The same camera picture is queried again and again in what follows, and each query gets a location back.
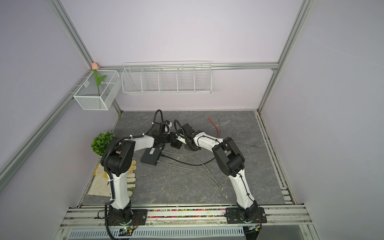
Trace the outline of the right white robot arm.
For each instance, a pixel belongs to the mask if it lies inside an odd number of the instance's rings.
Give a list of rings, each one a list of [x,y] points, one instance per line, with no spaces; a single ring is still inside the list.
[[[230,179],[237,198],[240,219],[250,222],[260,214],[260,207],[251,194],[245,176],[245,158],[232,138],[217,138],[203,131],[194,131],[189,124],[176,130],[178,140],[192,150],[206,149],[214,154],[222,173]]]

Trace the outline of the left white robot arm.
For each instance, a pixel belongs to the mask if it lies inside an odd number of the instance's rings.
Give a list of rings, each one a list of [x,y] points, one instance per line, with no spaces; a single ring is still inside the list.
[[[147,134],[113,138],[102,157],[101,165],[107,173],[111,186],[111,200],[108,205],[117,210],[125,210],[131,202],[128,195],[127,174],[135,151],[160,148],[173,140],[170,121],[153,123]]]

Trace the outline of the small ribbed black switch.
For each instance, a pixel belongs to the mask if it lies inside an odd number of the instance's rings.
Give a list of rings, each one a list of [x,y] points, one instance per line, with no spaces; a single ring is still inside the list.
[[[173,142],[171,142],[172,148],[180,149],[182,147],[182,145],[183,145],[183,143],[179,140],[174,140]]]

